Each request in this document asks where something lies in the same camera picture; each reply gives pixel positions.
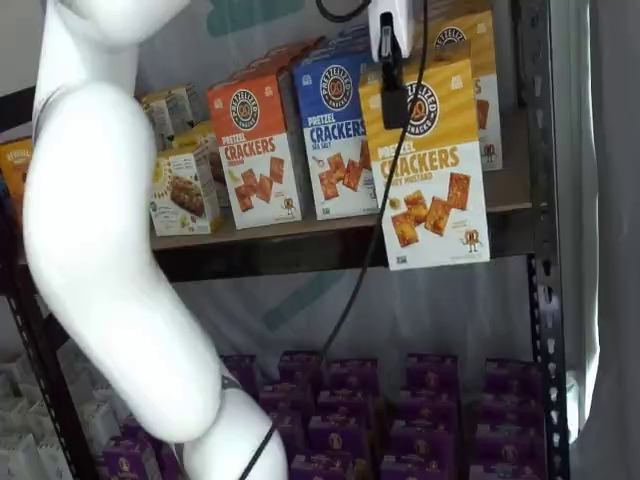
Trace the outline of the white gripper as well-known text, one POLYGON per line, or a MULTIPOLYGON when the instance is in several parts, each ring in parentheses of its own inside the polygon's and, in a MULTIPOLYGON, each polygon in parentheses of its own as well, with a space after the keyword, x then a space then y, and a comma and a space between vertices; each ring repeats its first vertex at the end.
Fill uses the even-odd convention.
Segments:
POLYGON ((382 119, 387 130, 402 128, 408 116, 407 89, 400 55, 409 58, 414 38, 414 8, 407 0, 373 0, 368 7, 369 37, 374 61, 382 66, 382 119))

